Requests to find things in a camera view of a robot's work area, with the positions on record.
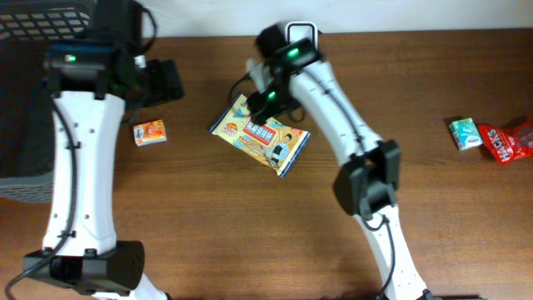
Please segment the yellow snack bag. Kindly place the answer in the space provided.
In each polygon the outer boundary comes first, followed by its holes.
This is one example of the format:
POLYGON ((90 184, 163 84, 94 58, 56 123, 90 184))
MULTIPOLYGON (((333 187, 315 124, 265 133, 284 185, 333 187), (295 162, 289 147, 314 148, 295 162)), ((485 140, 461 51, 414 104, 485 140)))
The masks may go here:
POLYGON ((273 168, 279 178, 291 171, 311 140, 310 132, 286 126, 273 117, 264 125, 256 125, 247 108, 247 97, 242 93, 211 126, 210 133, 273 168))

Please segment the orange tissue pack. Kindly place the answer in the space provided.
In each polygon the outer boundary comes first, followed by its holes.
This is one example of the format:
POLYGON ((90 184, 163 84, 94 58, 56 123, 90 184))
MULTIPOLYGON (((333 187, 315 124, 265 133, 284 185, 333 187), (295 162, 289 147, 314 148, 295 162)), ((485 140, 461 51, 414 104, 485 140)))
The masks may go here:
POLYGON ((138 147, 167 140, 167 134, 162 120, 145 122, 133 127, 134 142, 138 147))

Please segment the green Kleenex tissue pack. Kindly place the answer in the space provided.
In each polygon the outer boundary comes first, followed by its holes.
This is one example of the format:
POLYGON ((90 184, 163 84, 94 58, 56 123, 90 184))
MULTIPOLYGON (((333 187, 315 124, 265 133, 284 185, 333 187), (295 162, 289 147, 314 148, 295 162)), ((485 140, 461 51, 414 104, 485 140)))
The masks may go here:
POLYGON ((449 125, 452 137, 459 151, 479 147, 483 142, 473 119, 453 121, 449 125))

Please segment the red Hacks candy bag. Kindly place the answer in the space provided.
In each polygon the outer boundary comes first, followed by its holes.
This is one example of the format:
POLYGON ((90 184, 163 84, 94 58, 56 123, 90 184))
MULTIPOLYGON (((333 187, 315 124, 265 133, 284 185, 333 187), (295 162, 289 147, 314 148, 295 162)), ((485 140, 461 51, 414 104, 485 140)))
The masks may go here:
POLYGON ((481 124, 478 131, 484 145, 501 165, 532 157, 532 121, 512 129, 481 124))

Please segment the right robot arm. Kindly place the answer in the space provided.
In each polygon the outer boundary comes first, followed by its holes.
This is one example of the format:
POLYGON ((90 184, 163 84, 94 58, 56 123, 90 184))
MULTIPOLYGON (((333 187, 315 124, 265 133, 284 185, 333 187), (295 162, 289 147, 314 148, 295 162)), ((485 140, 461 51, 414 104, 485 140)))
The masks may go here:
POLYGON ((396 191, 401 149, 375 133, 354 108, 321 53, 316 28, 296 37, 291 24, 276 23, 255 39, 262 58, 249 60, 247 72, 257 90, 248 99, 251 120, 302 107, 325 135, 340 167, 333 184, 342 210, 366 236, 382 280, 379 299, 431 299, 401 229, 396 191))

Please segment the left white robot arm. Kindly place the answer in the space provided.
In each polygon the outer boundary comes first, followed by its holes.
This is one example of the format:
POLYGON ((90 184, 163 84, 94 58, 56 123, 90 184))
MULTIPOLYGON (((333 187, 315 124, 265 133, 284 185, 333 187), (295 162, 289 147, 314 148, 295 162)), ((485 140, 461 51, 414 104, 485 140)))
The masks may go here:
POLYGON ((129 108, 184 94, 175 64, 137 58, 148 10, 136 1, 100 1, 89 27, 53 42, 44 60, 45 98, 55 137, 52 206, 42 246, 23 260, 31 278, 97 299, 160 299, 144 272, 145 249, 117 238, 112 186, 117 135, 129 108))

